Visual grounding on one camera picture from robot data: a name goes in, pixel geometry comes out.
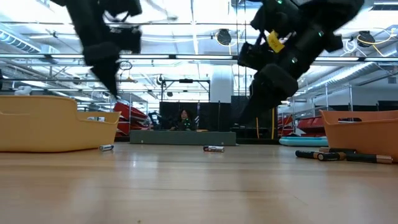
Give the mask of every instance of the white pillar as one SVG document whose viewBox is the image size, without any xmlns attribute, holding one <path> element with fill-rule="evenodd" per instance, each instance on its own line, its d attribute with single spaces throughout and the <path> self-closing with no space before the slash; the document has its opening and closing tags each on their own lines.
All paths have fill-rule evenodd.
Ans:
<svg viewBox="0 0 398 224">
<path fill-rule="evenodd" d="M 233 71 L 230 65 L 216 65 L 210 80 L 210 102 L 230 103 L 234 93 Z"/>
</svg>

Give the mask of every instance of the ceiling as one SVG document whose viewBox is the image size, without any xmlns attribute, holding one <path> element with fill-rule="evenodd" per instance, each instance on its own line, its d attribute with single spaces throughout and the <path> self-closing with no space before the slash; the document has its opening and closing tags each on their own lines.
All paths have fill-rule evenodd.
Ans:
<svg viewBox="0 0 398 224">
<path fill-rule="evenodd" d="M 258 6 L 231 7 L 229 0 L 200 0 L 200 1 L 178 1 L 175 0 L 153 0 L 157 5 L 164 8 L 166 13 L 155 10 L 147 0 L 142 0 L 143 14 L 129 18 L 128 24 L 141 24 L 143 32 L 142 54 L 190 54 L 190 55 L 237 55 L 245 41 L 254 43 L 258 32 L 251 28 L 249 22 L 254 17 Z M 336 31 L 343 36 L 346 43 L 351 37 L 356 38 L 361 30 L 369 30 L 375 36 L 376 42 L 385 41 L 377 45 L 383 49 L 391 44 L 396 44 L 396 35 L 391 32 L 398 24 L 396 11 L 370 11 L 375 1 L 366 1 L 366 7 L 353 21 Z M 167 19 L 167 16 L 177 16 L 176 21 Z M 80 54 L 81 46 L 78 37 L 73 30 L 67 10 L 46 0 L 12 0 L 0 1 L 0 24 L 7 26 L 13 32 L 20 34 L 25 40 L 32 41 L 37 45 L 50 45 L 61 54 Z M 219 29 L 229 29 L 232 37 L 232 46 L 225 47 L 214 39 Z M 373 47 L 358 47 L 346 44 L 344 49 L 336 52 L 323 52 L 321 56 L 342 56 L 354 57 L 375 54 Z M 2 52 L 23 53 L 8 45 L 1 44 Z M 31 69 L 40 73 L 57 73 L 57 78 L 94 78 L 89 67 L 64 66 L 52 67 L 38 66 L 32 60 L 14 60 L 18 63 L 25 63 Z M 130 70 L 120 70 L 119 78 L 125 80 L 131 78 L 137 83 L 123 82 L 122 89 L 136 90 L 134 95 L 141 97 L 152 105 L 159 101 L 160 85 L 157 84 L 159 75 L 166 79 L 211 79 L 216 70 L 215 62 L 187 62 L 181 60 L 129 60 L 133 65 Z M 230 65 L 231 76 L 234 77 L 235 94 L 246 93 L 245 86 L 252 80 L 254 70 Z M 314 65 L 305 73 L 300 83 L 303 86 L 310 85 L 320 77 L 336 71 L 341 66 L 319 66 Z M 76 88 L 99 88 L 100 84 L 81 83 Z M 188 93 L 174 94 L 173 97 L 165 96 L 169 100 L 206 100 L 208 86 L 201 86 L 198 83 L 181 84 L 174 83 L 168 91 L 178 93 L 179 90 L 190 90 Z"/>
</svg>

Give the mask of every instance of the pipe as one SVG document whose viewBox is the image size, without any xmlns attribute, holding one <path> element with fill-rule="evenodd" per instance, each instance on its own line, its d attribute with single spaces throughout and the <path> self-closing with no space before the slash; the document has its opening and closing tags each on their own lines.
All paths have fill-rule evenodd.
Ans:
<svg viewBox="0 0 398 224">
<path fill-rule="evenodd" d="M 386 57 L 396 57 L 398 56 L 398 44 L 389 45 L 383 48 L 382 51 Z M 377 53 L 373 53 L 369 55 L 369 57 L 377 57 Z M 307 93 L 322 89 L 325 85 L 331 86 L 347 83 L 361 76 L 376 72 L 379 69 L 380 67 L 377 62 L 364 62 L 353 67 L 342 68 L 332 72 L 331 74 L 320 78 L 318 81 L 313 82 L 307 88 L 301 88 L 298 91 L 305 92 L 304 94 L 300 94 L 300 97 L 303 97 L 303 95 Z"/>
</svg>

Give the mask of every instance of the aa battery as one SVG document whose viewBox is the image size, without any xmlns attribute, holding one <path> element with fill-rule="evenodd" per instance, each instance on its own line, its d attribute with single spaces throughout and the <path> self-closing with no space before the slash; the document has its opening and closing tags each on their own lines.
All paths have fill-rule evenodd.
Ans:
<svg viewBox="0 0 398 224">
<path fill-rule="evenodd" d="M 394 162 L 391 156 L 381 156 L 375 154 L 347 154 L 347 161 L 372 162 L 380 164 L 392 164 L 392 162 Z"/>
<path fill-rule="evenodd" d="M 343 152 L 321 152 L 318 154 L 319 161 L 342 161 L 346 159 Z"/>
<path fill-rule="evenodd" d="M 342 149 L 342 148 L 333 148 L 333 147 L 321 147 L 319 148 L 320 152 L 343 152 L 345 154 L 356 153 L 356 149 Z"/>
<path fill-rule="evenodd" d="M 224 152 L 223 146 L 203 146 L 205 152 Z"/>
<path fill-rule="evenodd" d="M 113 145 L 103 145 L 103 146 L 100 146 L 98 149 L 104 152 L 104 151 L 112 150 L 113 147 L 114 147 Z"/>
<path fill-rule="evenodd" d="M 319 153 L 320 153 L 320 152 L 312 152 L 312 151 L 301 151 L 301 150 L 297 150 L 297 151 L 296 151 L 296 156 L 299 157 L 299 158 L 317 159 Z"/>
</svg>

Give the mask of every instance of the hardwood floor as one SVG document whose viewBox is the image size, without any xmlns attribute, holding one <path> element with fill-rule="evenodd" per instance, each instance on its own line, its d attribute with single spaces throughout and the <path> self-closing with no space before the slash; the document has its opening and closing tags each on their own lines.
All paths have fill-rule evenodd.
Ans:
<svg viewBox="0 0 398 224">
<path fill-rule="evenodd" d="M 398 166 L 298 159 L 298 148 L 117 144 L 0 154 L 2 224 L 396 223 Z"/>
</svg>

